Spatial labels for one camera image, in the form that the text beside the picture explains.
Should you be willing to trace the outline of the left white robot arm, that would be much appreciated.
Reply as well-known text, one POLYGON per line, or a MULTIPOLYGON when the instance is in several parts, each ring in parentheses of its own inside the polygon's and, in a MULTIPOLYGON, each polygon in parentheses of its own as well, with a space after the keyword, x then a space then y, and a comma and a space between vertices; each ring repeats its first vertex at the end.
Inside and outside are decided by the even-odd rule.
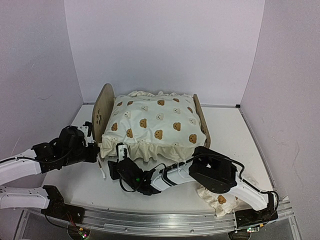
POLYGON ((63 167, 85 163, 96 163, 100 151, 95 142, 88 142, 90 136, 86 126, 67 126, 59 137, 43 142, 15 156, 0 161, 0 207, 1 209, 34 208, 45 216, 70 223, 80 224, 85 210, 65 203, 54 185, 38 188, 14 188, 6 184, 32 176, 46 174, 63 167))

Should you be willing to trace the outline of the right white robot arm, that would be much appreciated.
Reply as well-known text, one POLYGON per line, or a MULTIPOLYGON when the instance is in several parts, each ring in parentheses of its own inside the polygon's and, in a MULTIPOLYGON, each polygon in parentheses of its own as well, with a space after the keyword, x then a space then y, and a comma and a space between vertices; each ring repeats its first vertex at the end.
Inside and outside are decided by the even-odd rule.
POLYGON ((123 191, 146 196, 159 194, 169 188, 197 182, 209 193, 216 194, 220 205, 227 197, 240 199, 250 208, 235 213, 237 227, 251 232, 253 227, 278 219, 279 194, 274 190, 263 191, 243 177, 245 166, 223 154, 204 146, 195 148, 192 157, 172 165, 143 170, 130 159, 125 144, 118 144, 117 160, 109 160, 109 174, 118 180, 123 191))

